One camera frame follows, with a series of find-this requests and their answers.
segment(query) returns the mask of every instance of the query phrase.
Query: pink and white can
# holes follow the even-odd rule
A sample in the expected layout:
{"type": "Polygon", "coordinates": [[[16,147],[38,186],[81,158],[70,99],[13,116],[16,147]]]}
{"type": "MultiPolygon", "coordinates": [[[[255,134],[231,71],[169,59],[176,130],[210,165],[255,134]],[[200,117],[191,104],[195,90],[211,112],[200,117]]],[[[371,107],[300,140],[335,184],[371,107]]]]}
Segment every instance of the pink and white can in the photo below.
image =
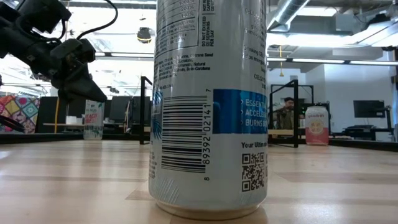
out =
{"type": "Polygon", "coordinates": [[[308,108],[305,113],[305,140],[307,144],[329,144],[329,113],[325,107],[308,108]]]}

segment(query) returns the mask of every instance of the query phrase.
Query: can bottom rim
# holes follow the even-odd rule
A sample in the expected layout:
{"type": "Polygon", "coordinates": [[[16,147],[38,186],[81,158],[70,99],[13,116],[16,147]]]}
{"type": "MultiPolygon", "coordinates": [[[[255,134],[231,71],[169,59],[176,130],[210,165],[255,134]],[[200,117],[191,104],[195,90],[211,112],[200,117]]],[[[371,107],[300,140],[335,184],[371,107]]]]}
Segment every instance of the can bottom rim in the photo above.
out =
{"type": "Polygon", "coordinates": [[[210,211],[210,210],[192,210],[187,208],[182,208],[176,205],[171,205],[156,200],[157,206],[166,212],[176,215],[182,218],[189,218],[192,220],[206,220],[206,221],[220,221],[220,220],[231,220],[235,218],[245,217],[255,212],[259,205],[254,205],[250,207],[245,207],[237,210],[220,210],[220,211],[210,211]]]}

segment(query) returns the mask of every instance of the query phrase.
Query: qr code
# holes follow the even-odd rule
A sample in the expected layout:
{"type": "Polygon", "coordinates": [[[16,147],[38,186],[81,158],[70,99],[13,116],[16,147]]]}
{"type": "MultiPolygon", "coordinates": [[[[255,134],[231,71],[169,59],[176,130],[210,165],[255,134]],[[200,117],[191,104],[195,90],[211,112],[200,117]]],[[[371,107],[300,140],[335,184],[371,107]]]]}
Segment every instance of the qr code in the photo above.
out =
{"type": "Polygon", "coordinates": [[[264,152],[242,155],[242,192],[265,186],[266,160],[264,152]]]}

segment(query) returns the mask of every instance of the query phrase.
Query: man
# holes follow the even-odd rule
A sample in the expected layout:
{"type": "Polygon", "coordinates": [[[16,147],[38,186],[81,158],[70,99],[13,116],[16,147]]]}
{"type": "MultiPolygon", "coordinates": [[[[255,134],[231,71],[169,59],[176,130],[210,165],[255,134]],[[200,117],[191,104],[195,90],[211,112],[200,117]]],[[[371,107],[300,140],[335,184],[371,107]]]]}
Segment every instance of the man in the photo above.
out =
{"type": "Polygon", "coordinates": [[[292,130],[294,127],[294,99],[285,98],[285,106],[273,113],[274,121],[276,121],[275,129],[292,130]]]}

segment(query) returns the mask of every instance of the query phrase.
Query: blue label stripe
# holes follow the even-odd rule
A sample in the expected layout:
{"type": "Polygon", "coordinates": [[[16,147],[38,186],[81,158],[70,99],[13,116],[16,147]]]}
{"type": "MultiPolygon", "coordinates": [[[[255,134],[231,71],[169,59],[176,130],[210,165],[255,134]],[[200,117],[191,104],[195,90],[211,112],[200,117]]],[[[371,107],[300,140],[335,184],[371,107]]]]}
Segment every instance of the blue label stripe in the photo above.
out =
{"type": "Polygon", "coordinates": [[[213,134],[267,134],[267,97],[243,90],[214,90],[213,134]]]}

